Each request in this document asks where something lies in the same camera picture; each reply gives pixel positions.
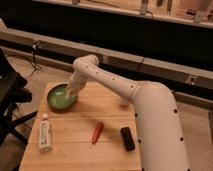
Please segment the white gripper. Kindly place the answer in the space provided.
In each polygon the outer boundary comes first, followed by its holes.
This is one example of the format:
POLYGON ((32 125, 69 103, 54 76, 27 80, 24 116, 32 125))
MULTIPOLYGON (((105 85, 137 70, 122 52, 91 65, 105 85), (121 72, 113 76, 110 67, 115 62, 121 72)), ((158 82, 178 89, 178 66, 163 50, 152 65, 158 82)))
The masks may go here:
POLYGON ((87 79, 80 75, 72 75, 66 87, 66 98, 77 95, 85 86, 87 79))

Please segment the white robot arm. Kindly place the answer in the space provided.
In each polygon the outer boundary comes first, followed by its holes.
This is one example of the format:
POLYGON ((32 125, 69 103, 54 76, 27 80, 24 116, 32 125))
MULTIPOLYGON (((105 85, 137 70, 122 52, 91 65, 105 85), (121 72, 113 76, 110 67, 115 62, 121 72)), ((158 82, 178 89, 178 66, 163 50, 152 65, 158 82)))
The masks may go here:
POLYGON ((95 55, 75 59, 68 94, 77 95, 92 79, 133 104, 141 171, 192 171, 171 90, 162 83, 134 81, 98 65, 95 55))

